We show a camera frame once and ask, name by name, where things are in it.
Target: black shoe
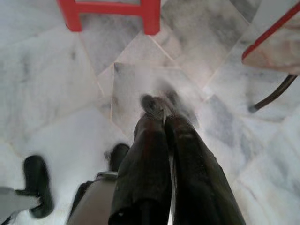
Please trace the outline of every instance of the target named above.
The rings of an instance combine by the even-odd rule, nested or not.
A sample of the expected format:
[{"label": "black shoe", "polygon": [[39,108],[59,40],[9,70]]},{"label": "black shoe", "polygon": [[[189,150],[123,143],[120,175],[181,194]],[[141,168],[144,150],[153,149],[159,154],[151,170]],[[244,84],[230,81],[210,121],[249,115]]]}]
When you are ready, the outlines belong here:
[{"label": "black shoe", "polygon": [[166,81],[161,81],[158,89],[159,97],[157,98],[160,99],[167,117],[170,115],[180,115],[187,119],[195,127],[199,126],[194,110],[188,102],[183,101],[174,87]]},{"label": "black shoe", "polygon": [[164,120],[164,108],[159,98],[142,95],[140,103],[146,114],[151,115],[156,120]]},{"label": "black shoe", "polygon": [[129,146],[126,144],[117,144],[109,157],[109,171],[117,172],[119,167],[125,158],[127,152],[129,151]]}]

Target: chair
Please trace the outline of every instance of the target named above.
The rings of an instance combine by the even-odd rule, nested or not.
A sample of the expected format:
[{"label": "chair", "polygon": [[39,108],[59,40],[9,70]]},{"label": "chair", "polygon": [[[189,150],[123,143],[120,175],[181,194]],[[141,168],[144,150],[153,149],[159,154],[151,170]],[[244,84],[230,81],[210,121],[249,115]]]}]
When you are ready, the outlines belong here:
[{"label": "chair", "polygon": [[141,4],[57,0],[66,26],[71,31],[82,31],[80,13],[137,15],[143,19],[145,34],[155,35],[160,29],[160,0],[141,0]]}]

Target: black boot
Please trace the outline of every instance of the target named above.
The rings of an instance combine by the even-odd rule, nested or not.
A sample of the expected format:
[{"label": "black boot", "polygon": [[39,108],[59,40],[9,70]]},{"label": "black boot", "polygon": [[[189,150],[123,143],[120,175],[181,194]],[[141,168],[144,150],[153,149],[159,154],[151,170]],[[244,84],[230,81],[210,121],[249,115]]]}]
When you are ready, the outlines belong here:
[{"label": "black boot", "polygon": [[129,146],[122,143],[117,144],[113,148],[109,159],[109,171],[117,172],[119,170],[119,167],[128,151]]}]

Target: trouser leg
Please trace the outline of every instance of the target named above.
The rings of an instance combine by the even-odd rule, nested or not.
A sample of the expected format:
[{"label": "trouser leg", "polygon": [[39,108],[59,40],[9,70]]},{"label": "trouser leg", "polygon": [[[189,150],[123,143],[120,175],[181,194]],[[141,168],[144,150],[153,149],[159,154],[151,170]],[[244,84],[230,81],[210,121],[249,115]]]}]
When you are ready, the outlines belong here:
[{"label": "trouser leg", "polygon": [[221,166],[195,129],[172,116],[165,132],[173,153],[174,224],[245,224]]},{"label": "trouser leg", "polygon": [[75,196],[67,225],[107,225],[115,187],[114,180],[82,184]]},{"label": "trouser leg", "polygon": [[163,123],[144,115],[122,161],[112,201],[110,225],[166,225],[171,175]]}]

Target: white marble tile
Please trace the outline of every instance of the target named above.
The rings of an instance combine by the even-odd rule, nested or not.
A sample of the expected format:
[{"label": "white marble tile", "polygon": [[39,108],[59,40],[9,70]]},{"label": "white marble tile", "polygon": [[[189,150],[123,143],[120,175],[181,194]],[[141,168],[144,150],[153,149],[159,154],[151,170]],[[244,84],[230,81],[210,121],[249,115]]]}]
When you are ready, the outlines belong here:
[{"label": "white marble tile", "polygon": [[94,180],[98,172],[107,170],[105,152],[120,142],[127,143],[126,137],[93,106],[15,142],[16,151],[22,158],[32,154],[44,158],[55,202],[54,212],[48,217],[33,220],[28,213],[23,213],[17,224],[24,224],[24,221],[37,225],[64,224],[79,185]]},{"label": "white marble tile", "polygon": [[162,19],[154,39],[201,87],[248,26],[228,0],[169,1]]},{"label": "white marble tile", "polygon": [[138,16],[82,15],[79,34],[96,74],[102,73],[142,30]]},{"label": "white marble tile", "polygon": [[102,113],[102,115],[108,119],[111,120],[111,114],[112,114],[112,95],[105,96],[97,100],[93,103],[95,107],[98,108],[98,110]]},{"label": "white marble tile", "polygon": [[300,107],[283,122],[283,131],[300,157]]},{"label": "white marble tile", "polygon": [[104,96],[113,94],[113,64],[97,75],[98,84]]},{"label": "white marble tile", "polygon": [[0,186],[14,189],[25,188],[23,158],[10,143],[0,142]]},{"label": "white marble tile", "polygon": [[241,117],[241,120],[264,146],[269,143],[281,125],[281,123],[259,120],[251,117]]},{"label": "white marble tile", "polygon": [[299,0],[262,0],[252,24],[263,33],[297,2]]},{"label": "white marble tile", "polygon": [[0,7],[0,48],[63,24],[53,0],[2,0]]},{"label": "white marble tile", "polygon": [[130,42],[115,62],[172,67],[173,61],[143,31]]},{"label": "white marble tile", "polygon": [[279,133],[232,187],[247,224],[299,224],[299,165]]},{"label": "white marble tile", "polygon": [[251,23],[262,0],[229,0],[237,10]]},{"label": "white marble tile", "polygon": [[191,107],[202,102],[197,86],[180,70],[115,63],[112,121],[131,140],[133,130],[142,114],[140,96],[146,93],[156,96],[161,80],[170,83],[184,101],[188,99]]},{"label": "white marble tile", "polygon": [[64,25],[0,50],[0,136],[10,140],[101,97],[78,35]]},{"label": "white marble tile", "polygon": [[259,154],[263,147],[216,96],[196,110],[200,137],[222,166],[229,184]]},{"label": "white marble tile", "polygon": [[224,64],[205,87],[219,96],[231,110],[239,115],[281,122],[300,105],[300,80],[270,105],[252,114],[248,107],[271,94],[287,74],[272,70],[248,67],[241,63],[241,55],[257,37],[252,27],[234,46]]}]

